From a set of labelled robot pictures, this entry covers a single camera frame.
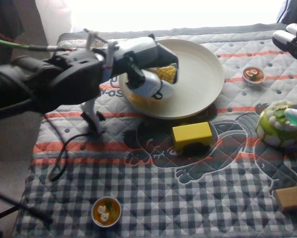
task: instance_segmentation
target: white plate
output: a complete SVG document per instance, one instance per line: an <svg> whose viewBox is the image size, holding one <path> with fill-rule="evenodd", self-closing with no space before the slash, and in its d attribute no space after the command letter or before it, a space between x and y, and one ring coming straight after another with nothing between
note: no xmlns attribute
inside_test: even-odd
<svg viewBox="0 0 297 238"><path fill-rule="evenodd" d="M159 41L179 59L179 78L174 93L159 102L131 100L126 86L127 74L119 77L124 97L140 112L159 119L181 119L206 109L218 97L224 84L223 68L218 58L205 47L186 40Z"/></svg>

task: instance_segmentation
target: white cream topping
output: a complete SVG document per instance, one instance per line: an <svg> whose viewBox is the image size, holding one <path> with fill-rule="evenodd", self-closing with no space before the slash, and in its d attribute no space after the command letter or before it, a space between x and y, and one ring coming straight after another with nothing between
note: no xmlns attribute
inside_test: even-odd
<svg viewBox="0 0 297 238"><path fill-rule="evenodd" d="M102 213L101 214L101 221L106 222L109 219L109 213Z"/></svg>
<svg viewBox="0 0 297 238"><path fill-rule="evenodd" d="M269 124L278 130L288 131L288 132L296 131L297 130L296 125L294 125L290 121L286 121L285 124L281 124L280 122L278 122L277 118L274 115L274 112L276 110L286 109L291 105L292 103L281 100L281 101L273 102L270 106L268 106L266 109L266 115L269 120Z"/></svg>
<svg viewBox="0 0 297 238"><path fill-rule="evenodd" d="M98 207L98 213L102 214L105 212L106 207L105 206L99 206Z"/></svg>

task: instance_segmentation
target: bowl of soup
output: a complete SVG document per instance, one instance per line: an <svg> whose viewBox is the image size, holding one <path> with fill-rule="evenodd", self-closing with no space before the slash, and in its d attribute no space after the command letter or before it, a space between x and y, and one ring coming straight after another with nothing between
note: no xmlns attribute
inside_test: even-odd
<svg viewBox="0 0 297 238"><path fill-rule="evenodd" d="M265 80L266 76L260 68L250 66L243 70L242 78L247 85L257 86Z"/></svg>
<svg viewBox="0 0 297 238"><path fill-rule="evenodd" d="M121 217L121 205L114 197L101 197L92 206L91 216L98 226L111 227Z"/></svg>

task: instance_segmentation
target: black and white checkered fabric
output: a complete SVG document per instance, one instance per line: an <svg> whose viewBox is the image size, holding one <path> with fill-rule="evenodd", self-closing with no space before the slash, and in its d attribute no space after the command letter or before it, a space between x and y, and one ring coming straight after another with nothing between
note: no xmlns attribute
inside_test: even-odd
<svg viewBox="0 0 297 238"><path fill-rule="evenodd" d="M188 120L210 122L214 141L201 157L174 153L172 122L139 116L119 88L112 87L116 82L110 82L96 105L107 116L106 133L70 143L65 174L50 182L61 144L43 121L22 203L45 211L54 223L45 225L20 211L14 235L297 237L297 211L281 213L274 199L276 189L297 186L297 150L268 147L254 131L264 105L281 99L297 103L297 61L271 42L280 28L284 26L259 25L240 28L242 32L228 28L231 33L217 34L187 29L157 33L203 44L223 64L227 81L222 93L207 113ZM75 41L62 39L59 44ZM249 64L260 66L270 77L261 89L240 80ZM79 113L78 106L63 106L48 116L68 139L87 130ZM92 205L103 196L116 197L122 206L119 222L109 229L98 227L91 217Z"/></svg>

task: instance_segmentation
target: yellow block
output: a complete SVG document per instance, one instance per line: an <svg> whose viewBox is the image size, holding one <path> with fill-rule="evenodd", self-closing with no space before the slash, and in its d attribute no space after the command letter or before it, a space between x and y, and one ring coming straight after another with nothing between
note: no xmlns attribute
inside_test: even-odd
<svg viewBox="0 0 297 238"><path fill-rule="evenodd" d="M173 127L175 150L181 150L184 146L196 142L210 145L212 140L213 135L208 122Z"/></svg>

